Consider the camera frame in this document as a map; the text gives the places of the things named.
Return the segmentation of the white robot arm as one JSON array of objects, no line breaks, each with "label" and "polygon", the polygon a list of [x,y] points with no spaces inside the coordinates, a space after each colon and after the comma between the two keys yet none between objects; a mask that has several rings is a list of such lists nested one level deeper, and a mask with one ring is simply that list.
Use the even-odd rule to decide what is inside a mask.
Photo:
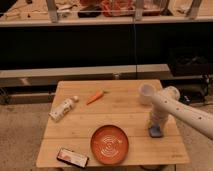
[{"label": "white robot arm", "polygon": [[152,103],[151,127],[163,126],[171,114],[213,140],[213,115],[179,102],[180,93],[176,87],[169,86],[159,91],[152,88],[148,97]]}]

